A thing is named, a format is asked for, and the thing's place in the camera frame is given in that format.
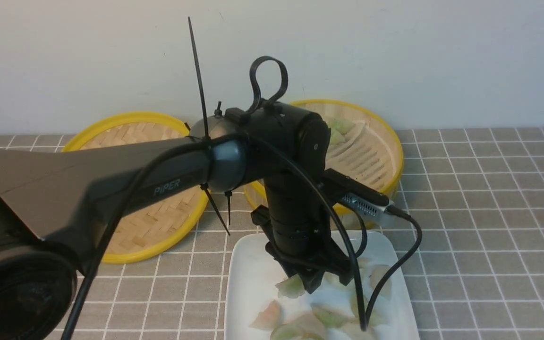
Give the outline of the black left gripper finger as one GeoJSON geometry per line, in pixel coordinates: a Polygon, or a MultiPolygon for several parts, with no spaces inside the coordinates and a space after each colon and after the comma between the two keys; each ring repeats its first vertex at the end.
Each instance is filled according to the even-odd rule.
{"type": "Polygon", "coordinates": [[[322,283],[323,273],[301,273],[300,278],[308,294],[313,294],[322,283]]]}

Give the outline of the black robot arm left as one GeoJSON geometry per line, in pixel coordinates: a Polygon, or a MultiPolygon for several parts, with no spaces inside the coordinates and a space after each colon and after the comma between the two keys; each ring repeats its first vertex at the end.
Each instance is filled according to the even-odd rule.
{"type": "Polygon", "coordinates": [[[259,100],[199,121],[187,137],[68,153],[0,149],[0,340],[43,340],[70,308],[71,335],[103,253],[127,214],[190,188],[263,180],[266,251],[307,292],[324,272],[353,278],[320,191],[330,129],[321,116],[259,100]]]}

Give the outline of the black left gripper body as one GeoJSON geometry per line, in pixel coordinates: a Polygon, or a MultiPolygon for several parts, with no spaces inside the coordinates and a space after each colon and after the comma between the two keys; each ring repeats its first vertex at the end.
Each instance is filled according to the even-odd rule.
{"type": "Polygon", "coordinates": [[[287,277],[321,279],[334,273],[354,277],[349,256],[332,239],[330,213],[319,196],[295,175],[275,175],[262,180],[266,205],[251,212],[252,222],[268,239],[265,251],[287,277]]]}

